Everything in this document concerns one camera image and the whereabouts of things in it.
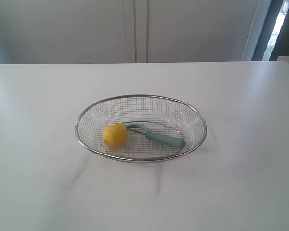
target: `table surface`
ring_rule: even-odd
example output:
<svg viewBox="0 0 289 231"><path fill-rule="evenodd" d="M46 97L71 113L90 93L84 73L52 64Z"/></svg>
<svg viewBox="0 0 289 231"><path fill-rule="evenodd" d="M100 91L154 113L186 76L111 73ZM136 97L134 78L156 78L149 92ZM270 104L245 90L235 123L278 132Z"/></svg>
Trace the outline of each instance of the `table surface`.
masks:
<svg viewBox="0 0 289 231"><path fill-rule="evenodd" d="M122 94L193 105L208 124L205 142L159 164L89 152L75 137L79 114ZM7 230L289 231L289 65L0 65Z"/></svg>

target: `white cabinet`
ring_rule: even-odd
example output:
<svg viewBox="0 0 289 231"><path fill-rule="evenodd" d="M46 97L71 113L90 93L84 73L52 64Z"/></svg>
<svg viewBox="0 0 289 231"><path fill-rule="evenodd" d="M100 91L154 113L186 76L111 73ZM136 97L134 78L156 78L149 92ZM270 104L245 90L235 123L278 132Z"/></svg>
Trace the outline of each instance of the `white cabinet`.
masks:
<svg viewBox="0 0 289 231"><path fill-rule="evenodd" d="M250 60L270 0L0 0L14 64Z"/></svg>

